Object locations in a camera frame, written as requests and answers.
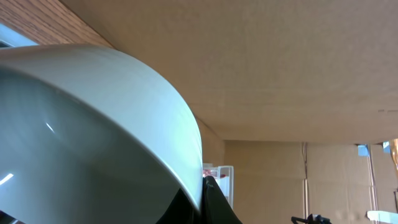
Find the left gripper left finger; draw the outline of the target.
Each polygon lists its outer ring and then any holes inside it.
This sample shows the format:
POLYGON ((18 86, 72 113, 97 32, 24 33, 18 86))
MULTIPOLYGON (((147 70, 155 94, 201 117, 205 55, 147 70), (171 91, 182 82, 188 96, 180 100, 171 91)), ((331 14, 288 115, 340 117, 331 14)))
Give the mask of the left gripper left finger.
POLYGON ((201 216, 192 207, 184 192, 179 189, 156 224, 200 224, 201 216))

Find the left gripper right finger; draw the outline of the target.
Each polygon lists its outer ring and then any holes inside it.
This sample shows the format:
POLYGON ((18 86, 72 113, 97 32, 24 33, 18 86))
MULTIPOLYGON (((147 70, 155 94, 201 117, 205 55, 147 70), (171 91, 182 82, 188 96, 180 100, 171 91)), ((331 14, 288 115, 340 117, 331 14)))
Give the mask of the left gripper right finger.
POLYGON ((213 176, 203 178, 201 221, 205 224, 242 224, 213 176))

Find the grey bowl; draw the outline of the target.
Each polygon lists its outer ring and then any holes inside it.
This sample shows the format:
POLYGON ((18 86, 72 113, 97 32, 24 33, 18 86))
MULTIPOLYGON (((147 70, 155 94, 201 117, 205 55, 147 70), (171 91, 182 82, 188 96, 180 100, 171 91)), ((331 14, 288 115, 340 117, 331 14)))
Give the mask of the grey bowl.
POLYGON ((1 210, 24 223, 155 223, 201 210, 202 149, 180 93, 107 47, 1 50, 1 210))

